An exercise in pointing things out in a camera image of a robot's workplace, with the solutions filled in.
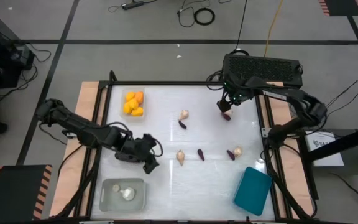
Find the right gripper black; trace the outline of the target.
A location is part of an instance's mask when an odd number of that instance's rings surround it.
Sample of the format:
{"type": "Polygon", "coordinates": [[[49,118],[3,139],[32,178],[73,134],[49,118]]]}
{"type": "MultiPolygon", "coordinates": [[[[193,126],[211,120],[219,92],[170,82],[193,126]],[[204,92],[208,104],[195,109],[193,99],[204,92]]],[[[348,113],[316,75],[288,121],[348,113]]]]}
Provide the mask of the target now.
{"type": "Polygon", "coordinates": [[[241,103],[253,99],[254,88],[255,80],[253,78],[243,84],[237,83],[230,78],[224,78],[223,95],[217,102],[219,110],[232,113],[232,105],[239,106],[241,103]]]}

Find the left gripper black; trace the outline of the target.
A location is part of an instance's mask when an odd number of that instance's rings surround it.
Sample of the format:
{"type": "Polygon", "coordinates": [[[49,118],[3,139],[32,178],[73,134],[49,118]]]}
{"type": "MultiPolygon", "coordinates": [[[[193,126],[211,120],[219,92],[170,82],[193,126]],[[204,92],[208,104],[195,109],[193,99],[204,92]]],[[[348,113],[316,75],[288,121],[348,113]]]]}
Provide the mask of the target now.
{"type": "Polygon", "coordinates": [[[144,134],[142,138],[129,138],[117,153],[115,158],[119,161],[140,163],[144,162],[144,172],[150,174],[160,164],[157,162],[156,157],[162,156],[155,154],[153,148],[159,145],[162,146],[158,140],[156,140],[151,134],[144,134]]]}

